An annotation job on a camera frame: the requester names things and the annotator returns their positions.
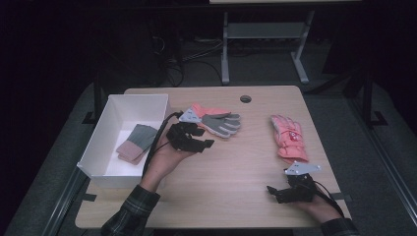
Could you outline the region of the aluminium floor rail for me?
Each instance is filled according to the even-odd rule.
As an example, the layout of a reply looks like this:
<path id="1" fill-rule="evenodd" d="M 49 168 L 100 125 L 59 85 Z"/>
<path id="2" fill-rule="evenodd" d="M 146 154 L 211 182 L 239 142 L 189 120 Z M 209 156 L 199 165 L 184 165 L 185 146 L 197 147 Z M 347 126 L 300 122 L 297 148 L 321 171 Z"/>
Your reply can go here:
<path id="1" fill-rule="evenodd" d="M 87 176 L 78 167 L 75 167 L 46 222 L 41 236 L 56 236 L 73 204 L 74 198 L 78 195 L 86 180 Z"/>
<path id="2" fill-rule="evenodd" d="M 362 117 L 360 106 L 352 99 L 348 100 L 348 104 L 353 110 L 354 116 L 358 119 L 374 150 L 376 151 L 384 171 L 387 173 L 387 177 L 402 202 L 403 207 L 417 228 L 417 199 L 412 195 L 410 189 L 400 175 L 400 172 L 392 162 L 386 148 L 383 146 L 382 141 L 375 132 L 374 127 L 365 122 L 365 119 Z"/>

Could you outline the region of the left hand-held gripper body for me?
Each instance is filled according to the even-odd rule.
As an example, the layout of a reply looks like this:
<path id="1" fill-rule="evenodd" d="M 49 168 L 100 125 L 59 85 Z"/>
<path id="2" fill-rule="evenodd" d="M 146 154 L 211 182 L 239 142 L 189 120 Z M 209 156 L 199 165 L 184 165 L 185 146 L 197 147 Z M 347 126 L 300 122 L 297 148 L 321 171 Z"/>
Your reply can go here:
<path id="1" fill-rule="evenodd" d="M 205 148 L 204 141 L 194 139 L 201 137 L 205 130 L 200 129 L 198 122 L 201 119 L 189 108 L 182 113 L 177 124 L 172 124 L 166 133 L 166 138 L 171 145 L 178 150 L 190 151 L 191 147 Z"/>

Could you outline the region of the grey metal stand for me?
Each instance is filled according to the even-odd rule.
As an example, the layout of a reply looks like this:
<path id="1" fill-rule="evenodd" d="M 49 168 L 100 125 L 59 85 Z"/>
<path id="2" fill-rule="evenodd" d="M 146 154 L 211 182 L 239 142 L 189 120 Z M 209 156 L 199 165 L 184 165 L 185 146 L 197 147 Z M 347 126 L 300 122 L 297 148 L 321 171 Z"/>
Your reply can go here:
<path id="1" fill-rule="evenodd" d="M 230 23 L 228 13 L 223 14 L 221 82 L 224 86 L 230 83 L 228 63 L 228 42 L 230 39 L 298 39 L 298 48 L 291 52 L 291 60 L 302 84 L 307 84 L 309 78 L 301 62 L 311 24 L 315 16 L 310 11 L 304 22 L 294 23 Z"/>

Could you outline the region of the person's left hand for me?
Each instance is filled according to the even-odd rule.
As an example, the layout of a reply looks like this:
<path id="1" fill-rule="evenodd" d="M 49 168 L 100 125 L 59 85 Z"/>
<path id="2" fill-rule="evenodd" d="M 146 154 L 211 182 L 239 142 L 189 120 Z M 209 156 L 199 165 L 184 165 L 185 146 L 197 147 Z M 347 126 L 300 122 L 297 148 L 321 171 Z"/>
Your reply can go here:
<path id="1" fill-rule="evenodd" d="M 143 175 L 140 186 L 155 193 L 160 182 L 170 174 L 185 158 L 194 155 L 193 152 L 175 149 L 168 139 L 163 136 L 157 143 L 157 151 L 152 157 L 147 172 Z"/>

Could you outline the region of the grey and pink fingerless mitten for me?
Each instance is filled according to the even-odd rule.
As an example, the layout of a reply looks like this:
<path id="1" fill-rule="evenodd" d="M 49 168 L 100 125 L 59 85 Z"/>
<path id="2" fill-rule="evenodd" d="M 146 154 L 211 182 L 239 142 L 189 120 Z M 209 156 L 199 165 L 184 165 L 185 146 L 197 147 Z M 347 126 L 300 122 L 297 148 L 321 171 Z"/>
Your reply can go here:
<path id="1" fill-rule="evenodd" d="M 138 165 L 140 161 L 143 159 L 143 154 L 139 155 L 128 155 L 127 153 L 119 153 L 118 158 L 121 160 L 124 160 L 128 163 L 131 163 L 133 165 Z"/>
<path id="2" fill-rule="evenodd" d="M 128 155 L 145 155 L 146 150 L 152 145 L 157 129 L 137 124 L 125 142 L 123 142 L 116 152 L 127 153 Z"/>

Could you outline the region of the orange glove with grey palm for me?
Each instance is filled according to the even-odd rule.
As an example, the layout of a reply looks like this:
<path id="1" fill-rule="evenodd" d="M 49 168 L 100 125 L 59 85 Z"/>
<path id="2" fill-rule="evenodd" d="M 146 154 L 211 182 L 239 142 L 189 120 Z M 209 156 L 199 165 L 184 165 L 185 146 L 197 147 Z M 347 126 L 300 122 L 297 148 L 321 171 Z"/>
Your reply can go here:
<path id="1" fill-rule="evenodd" d="M 202 107 L 198 103 L 193 103 L 191 108 L 201 119 L 198 125 L 220 138 L 230 138 L 241 127 L 239 114 L 221 108 Z"/>

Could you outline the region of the pink padded ski glove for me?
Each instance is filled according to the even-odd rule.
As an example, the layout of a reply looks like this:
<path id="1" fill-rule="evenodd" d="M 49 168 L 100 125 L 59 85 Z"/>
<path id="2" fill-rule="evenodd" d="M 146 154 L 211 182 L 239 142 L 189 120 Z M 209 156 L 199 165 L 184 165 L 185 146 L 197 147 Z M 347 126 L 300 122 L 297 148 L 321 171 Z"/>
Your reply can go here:
<path id="1" fill-rule="evenodd" d="M 270 120 L 274 127 L 278 155 L 287 163 L 308 162 L 301 125 L 281 115 L 272 115 Z"/>

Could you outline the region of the person's right hand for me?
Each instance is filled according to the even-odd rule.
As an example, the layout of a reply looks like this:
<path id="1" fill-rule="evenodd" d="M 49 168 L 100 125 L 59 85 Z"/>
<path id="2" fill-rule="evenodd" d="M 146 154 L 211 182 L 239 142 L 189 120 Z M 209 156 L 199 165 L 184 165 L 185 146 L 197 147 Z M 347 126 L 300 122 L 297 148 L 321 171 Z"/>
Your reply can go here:
<path id="1" fill-rule="evenodd" d="M 294 202 L 291 205 L 305 211 L 318 223 L 342 218 L 342 215 L 333 206 L 317 195 L 314 195 L 310 202 Z"/>

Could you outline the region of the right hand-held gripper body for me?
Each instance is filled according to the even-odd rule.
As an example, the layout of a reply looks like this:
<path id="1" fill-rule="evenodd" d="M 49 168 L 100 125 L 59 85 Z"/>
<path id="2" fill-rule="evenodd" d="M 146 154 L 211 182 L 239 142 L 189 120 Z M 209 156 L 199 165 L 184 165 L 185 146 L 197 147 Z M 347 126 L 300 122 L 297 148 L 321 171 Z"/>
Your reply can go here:
<path id="1" fill-rule="evenodd" d="M 320 165 L 297 161 L 294 161 L 286 168 L 284 174 L 287 177 L 287 183 L 290 188 L 282 190 L 279 194 L 284 198 L 284 202 L 310 202 L 313 199 L 314 192 L 317 190 L 311 173 L 320 170 Z"/>

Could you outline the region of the white cardboard box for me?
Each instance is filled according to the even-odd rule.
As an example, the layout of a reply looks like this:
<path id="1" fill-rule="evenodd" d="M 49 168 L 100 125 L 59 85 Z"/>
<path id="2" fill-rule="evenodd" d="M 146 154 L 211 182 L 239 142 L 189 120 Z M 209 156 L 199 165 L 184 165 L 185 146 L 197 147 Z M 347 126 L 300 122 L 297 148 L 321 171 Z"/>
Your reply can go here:
<path id="1" fill-rule="evenodd" d="M 99 188 L 134 188 L 149 152 L 134 165 L 120 159 L 116 149 L 137 124 L 158 130 L 171 113 L 167 94 L 111 94 L 77 166 Z"/>

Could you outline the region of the black metal post with foot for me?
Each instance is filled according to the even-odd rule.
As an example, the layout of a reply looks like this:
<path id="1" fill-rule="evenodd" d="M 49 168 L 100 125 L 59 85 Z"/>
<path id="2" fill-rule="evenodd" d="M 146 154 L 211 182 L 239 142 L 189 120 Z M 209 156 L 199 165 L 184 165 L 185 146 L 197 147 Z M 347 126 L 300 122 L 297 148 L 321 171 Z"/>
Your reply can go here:
<path id="1" fill-rule="evenodd" d="M 100 85 L 100 72 L 97 71 L 93 78 L 93 111 L 88 112 L 83 120 L 84 124 L 96 125 L 102 112 L 102 91 Z"/>
<path id="2" fill-rule="evenodd" d="M 375 126 L 386 126 L 387 120 L 380 111 L 372 109 L 373 100 L 373 78 L 369 71 L 364 72 L 363 97 L 362 97 L 362 118 L 369 129 Z"/>

